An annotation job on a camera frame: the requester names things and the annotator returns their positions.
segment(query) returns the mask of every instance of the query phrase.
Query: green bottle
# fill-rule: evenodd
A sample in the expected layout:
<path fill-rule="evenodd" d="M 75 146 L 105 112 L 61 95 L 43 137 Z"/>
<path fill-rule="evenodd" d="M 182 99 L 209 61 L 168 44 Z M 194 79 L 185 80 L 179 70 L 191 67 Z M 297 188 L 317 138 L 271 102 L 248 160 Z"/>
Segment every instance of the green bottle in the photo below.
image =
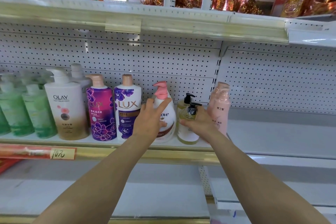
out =
<path fill-rule="evenodd" d="M 37 84 L 26 87 L 27 93 L 22 97 L 37 137 L 46 139 L 56 135 L 57 129 L 45 90 L 40 90 Z"/>
<path fill-rule="evenodd" d="M 180 123 L 180 120 L 195 120 L 197 105 L 202 105 L 198 103 L 190 103 L 190 106 L 187 108 L 184 108 L 182 111 L 180 111 L 179 114 L 179 124 L 178 124 L 178 132 L 177 132 L 177 139 L 184 144 L 196 144 L 198 142 L 199 136 L 196 135 L 192 130 L 186 126 L 183 126 Z"/>
<path fill-rule="evenodd" d="M 27 136 L 34 132 L 21 93 L 14 88 L 12 82 L 0 84 L 0 107 L 8 121 L 14 136 Z"/>
<path fill-rule="evenodd" d="M 8 122 L 0 108 L 0 136 L 8 134 L 11 131 L 11 128 L 8 125 Z"/>

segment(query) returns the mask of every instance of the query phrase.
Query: price tag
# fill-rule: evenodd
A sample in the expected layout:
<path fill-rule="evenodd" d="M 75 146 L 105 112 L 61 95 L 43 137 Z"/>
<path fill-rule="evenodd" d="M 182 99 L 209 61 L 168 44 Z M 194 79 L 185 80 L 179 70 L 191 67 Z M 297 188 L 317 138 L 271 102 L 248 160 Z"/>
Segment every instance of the price tag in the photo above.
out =
<path fill-rule="evenodd" d="M 75 159 L 76 148 L 51 148 L 50 159 Z"/>

